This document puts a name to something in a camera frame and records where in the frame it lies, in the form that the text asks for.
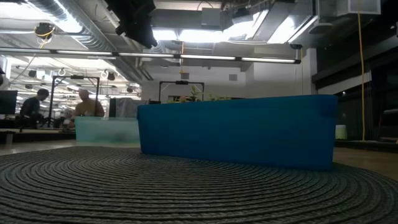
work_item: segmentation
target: man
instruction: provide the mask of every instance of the man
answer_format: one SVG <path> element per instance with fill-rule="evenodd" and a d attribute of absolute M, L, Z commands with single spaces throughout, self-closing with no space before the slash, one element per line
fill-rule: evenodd
<path fill-rule="evenodd" d="M 0 68 L 0 90 L 8 90 L 10 81 L 6 77 L 6 73 Z"/>
<path fill-rule="evenodd" d="M 49 91 L 41 89 L 37 92 L 36 96 L 25 100 L 20 116 L 18 117 L 18 120 L 21 122 L 20 126 L 37 128 L 37 121 L 43 117 L 39 113 L 40 101 L 44 101 L 47 97 L 49 97 Z"/>
<path fill-rule="evenodd" d="M 95 100 L 90 99 L 90 93 L 87 90 L 79 90 L 79 96 L 82 100 L 81 103 L 76 105 L 75 116 L 94 116 L 95 113 Z M 97 103 L 96 116 L 103 117 L 105 115 L 104 108 L 101 103 Z"/>

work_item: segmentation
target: light teal box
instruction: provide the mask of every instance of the light teal box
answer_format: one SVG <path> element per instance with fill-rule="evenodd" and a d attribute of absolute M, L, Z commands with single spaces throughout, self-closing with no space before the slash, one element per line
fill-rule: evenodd
<path fill-rule="evenodd" d="M 75 127 L 80 142 L 139 143 L 136 118 L 77 117 Z"/>

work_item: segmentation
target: blue box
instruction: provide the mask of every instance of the blue box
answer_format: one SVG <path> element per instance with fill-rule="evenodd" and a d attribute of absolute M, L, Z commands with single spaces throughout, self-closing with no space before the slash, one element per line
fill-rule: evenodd
<path fill-rule="evenodd" d="M 288 96 L 138 108 L 144 154 L 331 169 L 337 97 Z"/>

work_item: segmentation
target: circular mat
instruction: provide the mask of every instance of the circular mat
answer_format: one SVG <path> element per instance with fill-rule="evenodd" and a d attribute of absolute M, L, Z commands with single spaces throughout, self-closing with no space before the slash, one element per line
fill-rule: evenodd
<path fill-rule="evenodd" d="M 72 147 L 0 156 L 0 223 L 398 223 L 398 183 Z"/>

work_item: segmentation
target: floor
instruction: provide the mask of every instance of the floor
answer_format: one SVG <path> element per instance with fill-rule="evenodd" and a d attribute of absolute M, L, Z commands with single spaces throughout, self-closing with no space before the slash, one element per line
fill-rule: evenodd
<path fill-rule="evenodd" d="M 11 148 L 0 144 L 0 156 L 20 152 L 41 151 L 71 146 L 139 147 L 139 144 L 81 144 L 75 140 L 16 143 Z M 335 148 L 333 161 L 369 169 L 398 181 L 398 154 L 359 149 Z"/>

